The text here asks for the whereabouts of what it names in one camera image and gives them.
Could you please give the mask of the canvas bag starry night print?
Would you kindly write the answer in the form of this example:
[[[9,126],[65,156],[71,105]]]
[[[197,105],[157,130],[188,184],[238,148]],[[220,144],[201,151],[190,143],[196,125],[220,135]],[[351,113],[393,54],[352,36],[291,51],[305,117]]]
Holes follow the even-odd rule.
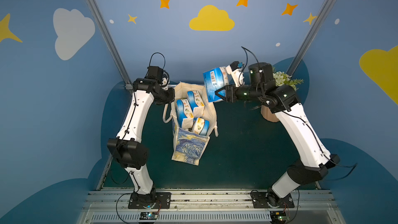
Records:
[[[163,113],[163,121],[173,127],[172,160],[197,166],[210,135],[218,135],[216,109],[202,85],[179,83],[174,91],[175,100]]]

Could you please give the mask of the purple snail tissue pack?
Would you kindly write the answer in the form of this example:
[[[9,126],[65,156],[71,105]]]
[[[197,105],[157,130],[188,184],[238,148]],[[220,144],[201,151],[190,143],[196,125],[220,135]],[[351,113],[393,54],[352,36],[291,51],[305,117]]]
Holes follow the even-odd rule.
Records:
[[[208,120],[203,119],[201,117],[194,118],[191,132],[198,135],[206,136],[209,130],[209,126],[210,122]]]

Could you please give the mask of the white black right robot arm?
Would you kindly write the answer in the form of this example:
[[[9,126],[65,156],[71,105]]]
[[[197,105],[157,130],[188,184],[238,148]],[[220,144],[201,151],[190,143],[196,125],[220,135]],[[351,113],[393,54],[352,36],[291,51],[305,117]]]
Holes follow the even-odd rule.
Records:
[[[249,85],[244,85],[243,68],[238,61],[227,66],[226,72],[234,83],[216,90],[215,95],[226,102],[258,100],[283,124],[300,156],[267,191],[267,204],[277,208],[301,185],[322,180],[329,169],[338,165],[340,158],[331,154],[319,140],[293,87],[276,85],[269,63],[249,66]]]

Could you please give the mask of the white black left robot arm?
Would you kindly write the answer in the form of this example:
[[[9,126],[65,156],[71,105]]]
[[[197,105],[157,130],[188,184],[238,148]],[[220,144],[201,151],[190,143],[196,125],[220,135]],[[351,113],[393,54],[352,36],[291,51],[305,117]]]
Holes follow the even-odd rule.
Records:
[[[112,157],[128,173],[134,191],[130,196],[129,208],[154,208],[159,201],[154,183],[149,176],[147,161],[148,148],[142,144],[142,131],[148,111],[153,103],[169,104],[174,91],[168,90],[166,78],[139,78],[133,84],[132,99],[123,125],[115,138],[109,139],[107,148]]]

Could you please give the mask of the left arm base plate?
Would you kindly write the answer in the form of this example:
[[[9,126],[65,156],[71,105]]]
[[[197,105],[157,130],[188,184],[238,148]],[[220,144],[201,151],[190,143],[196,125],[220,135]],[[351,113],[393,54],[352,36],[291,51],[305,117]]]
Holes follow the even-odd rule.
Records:
[[[171,196],[170,192],[152,192],[146,195],[132,193],[128,209],[169,209]]]

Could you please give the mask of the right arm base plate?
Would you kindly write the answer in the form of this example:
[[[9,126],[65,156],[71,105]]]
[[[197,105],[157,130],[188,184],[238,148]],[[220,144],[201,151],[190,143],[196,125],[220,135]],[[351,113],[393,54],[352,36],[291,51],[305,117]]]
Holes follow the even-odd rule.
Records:
[[[250,197],[254,208],[294,208],[294,202],[291,194],[284,198],[278,197],[273,192],[261,192],[253,190],[250,192]]]

